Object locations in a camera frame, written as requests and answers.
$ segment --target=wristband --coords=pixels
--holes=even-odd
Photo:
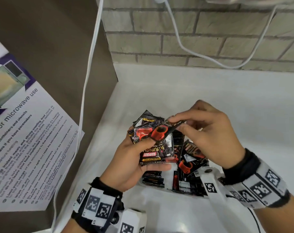
[[[97,177],[80,192],[71,217],[89,233],[105,232],[115,212],[124,210],[121,198],[122,192],[105,185]]]
[[[225,188],[249,208],[279,208],[287,204],[290,194],[285,181],[253,152],[236,166],[223,169]]]

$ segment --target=right hand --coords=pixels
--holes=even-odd
[[[177,130],[189,137],[202,153],[225,169],[245,156],[228,116],[205,101],[198,100],[189,110],[169,118],[174,123],[187,120]]]

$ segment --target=brown partition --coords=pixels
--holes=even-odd
[[[0,42],[79,122],[82,89],[97,15],[95,0],[0,0]],[[58,211],[117,83],[106,37],[98,34],[86,92],[80,151],[62,185]],[[28,233],[51,226],[46,211],[1,212],[0,233]]]

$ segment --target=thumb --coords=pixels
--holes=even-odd
[[[156,142],[152,140],[151,138],[146,138],[141,140],[140,142],[135,143],[132,148],[135,150],[135,152],[140,153],[146,149],[149,149],[154,146]]]
[[[200,148],[200,144],[202,144],[202,139],[205,137],[206,134],[204,132],[198,131],[193,127],[189,126],[188,124],[181,124],[177,130],[182,132],[184,135],[189,137],[193,143]]]

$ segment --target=left hand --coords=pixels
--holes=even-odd
[[[121,192],[132,188],[145,171],[168,171],[171,165],[167,163],[139,165],[140,153],[151,148],[155,141],[151,138],[143,139],[133,144],[129,135],[118,146],[115,155],[101,175],[100,180]]]

